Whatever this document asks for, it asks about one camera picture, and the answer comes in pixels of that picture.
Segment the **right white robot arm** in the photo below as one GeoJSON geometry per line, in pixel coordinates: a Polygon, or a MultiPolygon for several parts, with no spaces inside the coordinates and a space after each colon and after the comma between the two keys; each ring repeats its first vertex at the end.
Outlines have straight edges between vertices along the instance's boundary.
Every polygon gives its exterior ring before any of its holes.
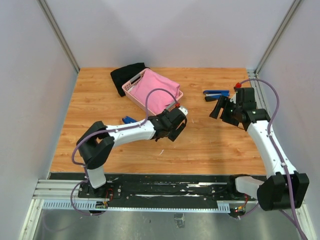
{"type": "Polygon", "coordinates": [[[265,181],[246,174],[230,176],[227,196],[238,200],[246,194],[256,199],[264,211],[299,209],[310,180],[306,173],[298,172],[282,150],[268,112],[257,107],[255,90],[252,87],[237,88],[232,98],[220,96],[209,116],[233,126],[242,124],[266,171],[265,181]]]}

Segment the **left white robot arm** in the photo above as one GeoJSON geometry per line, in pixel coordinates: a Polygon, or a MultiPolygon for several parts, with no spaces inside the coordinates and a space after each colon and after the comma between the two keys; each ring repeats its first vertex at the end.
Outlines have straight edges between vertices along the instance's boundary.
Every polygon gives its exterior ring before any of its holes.
{"type": "Polygon", "coordinates": [[[168,138],[172,142],[187,125],[188,110],[175,107],[164,110],[158,115],[149,116],[141,121],[122,125],[104,125],[95,122],[77,141],[72,157],[78,151],[84,163],[85,175],[88,179],[89,191],[96,198],[107,193],[107,180],[103,165],[112,149],[136,141],[168,138]]]}

